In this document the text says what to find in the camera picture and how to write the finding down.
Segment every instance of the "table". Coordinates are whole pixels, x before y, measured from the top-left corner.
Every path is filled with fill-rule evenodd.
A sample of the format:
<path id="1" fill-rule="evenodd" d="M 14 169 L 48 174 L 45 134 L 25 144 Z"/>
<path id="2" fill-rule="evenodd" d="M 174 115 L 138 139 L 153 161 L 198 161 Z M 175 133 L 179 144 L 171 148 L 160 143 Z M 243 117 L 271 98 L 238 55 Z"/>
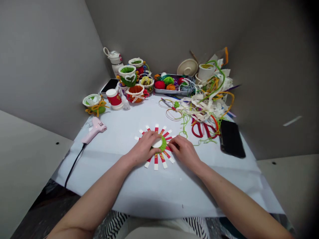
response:
<path id="1" fill-rule="evenodd" d="M 171 135 L 178 135 L 182 121 L 175 122 L 166 117 L 166 109 L 158 105 L 161 97 L 151 95 L 139 104 L 131 104 L 128 111 L 107 109 L 108 112 L 100 117 L 107 130 L 87 145 L 74 167 L 67 188 L 83 195 L 136 144 L 134 138 L 142 136 L 139 129 L 146 131 L 145 125 L 154 130 L 158 123 L 159 130 L 167 126 L 166 131 L 172 129 Z M 52 176 L 62 186 L 82 148 L 81 139 L 88 133 L 88 127 L 86 123 L 80 130 L 69 153 Z M 198 138 L 191 133 L 191 123 L 185 129 L 188 139 L 198 144 Z M 243 137 L 242 141 L 246 152 L 244 159 L 222 153 L 218 138 L 216 144 L 202 143 L 195 149 L 203 162 L 247 193 L 266 211 L 284 213 Z M 199 178 L 177 158 L 175 160 L 174 164 L 166 160 L 168 168 L 164 169 L 159 159 L 158 171 L 154 170 L 154 158 L 148 169 L 143 164 L 135 168 L 127 176 L 113 209 L 133 216 L 158 219 L 224 216 Z"/>

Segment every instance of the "metal tray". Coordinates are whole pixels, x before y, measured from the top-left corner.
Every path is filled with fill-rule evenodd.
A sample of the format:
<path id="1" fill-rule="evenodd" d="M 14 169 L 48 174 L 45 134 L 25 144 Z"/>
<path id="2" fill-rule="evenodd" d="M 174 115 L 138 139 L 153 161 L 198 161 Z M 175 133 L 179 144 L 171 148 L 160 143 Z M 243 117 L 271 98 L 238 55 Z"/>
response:
<path id="1" fill-rule="evenodd" d="M 183 75 L 175 75 L 175 74 L 168 74 L 170 76 L 174 76 L 173 78 L 180 78 Z M 188 96 L 190 92 L 188 91 L 172 91 L 172 90 L 162 90 L 162 89 L 156 89 L 154 84 L 154 91 L 158 94 L 165 94 L 165 95 L 182 95 L 182 96 Z"/>

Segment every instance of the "small white bottle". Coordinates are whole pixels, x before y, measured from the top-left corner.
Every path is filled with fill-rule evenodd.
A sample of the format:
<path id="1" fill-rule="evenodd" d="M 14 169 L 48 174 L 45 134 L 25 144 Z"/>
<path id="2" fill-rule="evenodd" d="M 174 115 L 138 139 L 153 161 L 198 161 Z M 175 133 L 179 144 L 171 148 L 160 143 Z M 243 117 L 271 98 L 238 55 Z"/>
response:
<path id="1" fill-rule="evenodd" d="M 106 47 L 103 48 L 103 52 L 105 55 L 107 55 L 107 58 L 110 59 L 110 61 L 112 63 L 112 69 L 113 69 L 114 75 L 116 77 L 117 75 L 119 75 L 119 68 L 124 66 L 122 63 L 121 54 L 118 53 L 117 51 L 109 52 L 109 50 Z"/>
<path id="2" fill-rule="evenodd" d="M 123 103 L 123 105 L 124 105 L 124 109 L 125 110 L 129 110 L 130 108 L 131 108 L 131 106 L 130 106 L 130 104 L 129 104 L 129 101 L 127 100 L 127 98 L 124 96 L 124 95 L 122 95 L 122 103 Z"/>

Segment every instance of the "scissors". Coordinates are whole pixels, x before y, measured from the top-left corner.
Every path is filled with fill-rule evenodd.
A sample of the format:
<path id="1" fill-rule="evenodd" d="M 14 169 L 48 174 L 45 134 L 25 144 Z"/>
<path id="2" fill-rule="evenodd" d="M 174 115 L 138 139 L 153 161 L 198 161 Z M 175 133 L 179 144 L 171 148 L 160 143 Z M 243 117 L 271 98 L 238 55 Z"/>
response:
<path id="1" fill-rule="evenodd" d="M 204 127 L 205 127 L 205 130 L 206 130 L 206 133 L 207 133 L 208 138 L 214 139 L 214 138 L 216 138 L 216 137 L 218 136 L 217 134 L 216 134 L 215 136 L 213 136 L 213 137 L 210 135 L 210 132 L 209 132 L 209 128 L 208 128 L 208 127 L 211 127 L 212 130 L 216 133 L 216 129 L 215 129 L 213 126 L 211 126 L 211 125 L 209 125 L 209 124 L 206 124 L 205 122 L 203 122 L 203 124 L 204 124 Z M 197 127 L 198 127 L 199 135 L 194 132 L 194 126 L 195 126 L 195 125 L 197 125 Z M 196 122 L 196 123 L 192 126 L 192 133 L 193 133 L 193 135 L 195 135 L 197 138 L 202 138 L 202 137 L 204 136 L 203 133 L 202 133 L 202 129 L 201 129 L 201 127 L 200 127 L 200 122 Z"/>

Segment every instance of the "black smartphone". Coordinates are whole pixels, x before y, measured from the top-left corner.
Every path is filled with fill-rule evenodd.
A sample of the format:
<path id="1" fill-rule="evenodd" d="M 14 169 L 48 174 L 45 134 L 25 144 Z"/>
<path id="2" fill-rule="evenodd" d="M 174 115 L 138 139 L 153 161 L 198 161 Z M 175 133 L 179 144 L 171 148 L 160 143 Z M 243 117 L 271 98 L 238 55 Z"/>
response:
<path id="1" fill-rule="evenodd" d="M 101 93 L 105 94 L 109 89 L 115 89 L 118 82 L 119 82 L 118 79 L 110 79 L 109 82 L 101 90 Z"/>
<path id="2" fill-rule="evenodd" d="M 238 158 L 246 157 L 238 125 L 234 122 L 222 120 L 220 125 L 220 148 L 223 153 Z"/>

